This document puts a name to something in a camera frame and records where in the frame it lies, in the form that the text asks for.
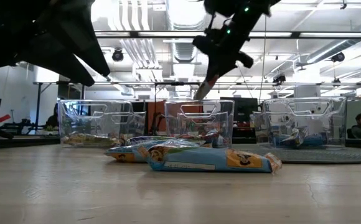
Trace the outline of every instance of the transparent storage container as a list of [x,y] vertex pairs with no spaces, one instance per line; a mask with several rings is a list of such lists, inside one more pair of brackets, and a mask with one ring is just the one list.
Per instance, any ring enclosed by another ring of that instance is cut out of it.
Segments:
[[274,148],[345,145],[346,97],[271,99],[254,113],[257,143]]
[[167,101],[167,135],[231,147],[234,107],[232,100]]
[[146,112],[134,112],[129,120],[127,138],[144,136],[144,127],[146,124]]
[[130,124],[141,117],[133,113],[131,102],[123,100],[60,100],[58,105],[63,147],[122,146]]

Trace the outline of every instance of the gray mat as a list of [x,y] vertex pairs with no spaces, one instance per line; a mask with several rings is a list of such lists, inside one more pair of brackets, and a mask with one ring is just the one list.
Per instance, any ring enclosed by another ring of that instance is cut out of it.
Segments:
[[235,149],[249,151],[259,155],[272,153],[283,163],[298,164],[359,164],[361,163],[361,149],[273,149],[256,145],[233,145]]

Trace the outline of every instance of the table surface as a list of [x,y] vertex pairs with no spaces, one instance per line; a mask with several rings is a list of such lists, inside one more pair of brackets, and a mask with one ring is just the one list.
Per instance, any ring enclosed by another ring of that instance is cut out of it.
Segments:
[[361,165],[154,172],[100,149],[0,149],[0,223],[361,223]]

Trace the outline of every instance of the ceiling light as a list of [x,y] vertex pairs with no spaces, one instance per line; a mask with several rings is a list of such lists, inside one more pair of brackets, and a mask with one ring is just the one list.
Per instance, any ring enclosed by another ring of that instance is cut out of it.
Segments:
[[251,32],[250,37],[291,37],[291,32]]
[[191,44],[193,39],[169,39],[169,40],[162,40],[165,44]]
[[108,31],[95,31],[95,35],[97,38],[110,38],[110,37],[130,37],[129,32],[108,32]]
[[159,31],[159,32],[146,32],[139,31],[141,37],[195,37],[197,35],[204,35],[203,32],[185,32],[185,31]]
[[361,32],[303,32],[300,37],[361,37]]

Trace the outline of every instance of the snack bag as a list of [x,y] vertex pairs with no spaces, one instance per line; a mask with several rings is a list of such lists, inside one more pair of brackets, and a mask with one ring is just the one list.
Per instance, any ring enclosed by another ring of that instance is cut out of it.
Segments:
[[72,133],[69,136],[62,138],[64,144],[69,144],[75,147],[101,147],[111,148],[117,146],[124,146],[125,137],[120,134],[119,138],[109,138],[102,136],[95,136],[92,134]]
[[327,133],[312,134],[305,137],[303,146],[323,146],[328,141]]
[[160,141],[160,140],[170,140],[170,139],[175,139],[175,138],[171,138],[171,137],[164,137],[164,136],[139,136],[139,137],[134,137],[134,138],[130,138],[128,140],[126,140],[126,146],[132,146],[134,144],[139,144],[139,143],[143,143],[143,142],[149,142],[149,141]]
[[209,131],[205,135],[193,136],[189,134],[181,134],[179,138],[197,142],[204,147],[210,145],[210,147],[214,148],[226,148],[228,144],[228,141],[222,137],[216,129]]
[[272,154],[259,156],[234,149],[207,149],[165,142],[138,148],[156,171],[276,172],[281,161]]
[[297,128],[293,128],[291,135],[282,140],[280,145],[289,146],[289,147],[298,147],[304,143],[304,136],[299,133]]
[[179,144],[185,146],[198,147],[199,145],[181,140],[181,139],[170,139],[170,140],[150,140],[133,144],[130,146],[114,147],[105,152],[106,156],[114,157],[118,162],[146,162],[146,158],[140,155],[138,148],[143,147],[149,149],[157,144]]

